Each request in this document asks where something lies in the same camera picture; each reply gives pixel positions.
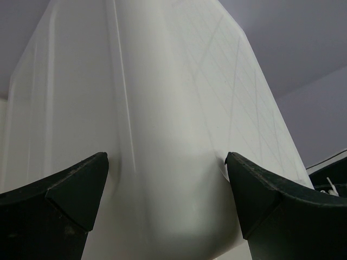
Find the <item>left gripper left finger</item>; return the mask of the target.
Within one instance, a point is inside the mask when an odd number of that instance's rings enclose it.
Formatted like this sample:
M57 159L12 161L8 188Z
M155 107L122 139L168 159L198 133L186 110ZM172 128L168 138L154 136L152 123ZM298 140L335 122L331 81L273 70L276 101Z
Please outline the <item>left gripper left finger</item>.
M81 259L104 191L107 153L1 194L1 259Z

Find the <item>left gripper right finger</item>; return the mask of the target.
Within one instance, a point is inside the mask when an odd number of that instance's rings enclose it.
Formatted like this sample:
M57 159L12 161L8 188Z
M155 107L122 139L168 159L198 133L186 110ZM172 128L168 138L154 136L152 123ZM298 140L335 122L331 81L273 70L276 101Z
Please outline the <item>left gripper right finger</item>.
M346 259L346 198L229 152L224 163L252 259Z

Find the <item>black sneaker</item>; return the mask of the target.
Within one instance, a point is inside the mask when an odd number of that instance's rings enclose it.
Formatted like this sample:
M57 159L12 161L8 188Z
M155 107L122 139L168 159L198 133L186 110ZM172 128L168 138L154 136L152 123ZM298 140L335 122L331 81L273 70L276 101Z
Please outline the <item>black sneaker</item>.
M346 149L306 169L315 190L346 198Z

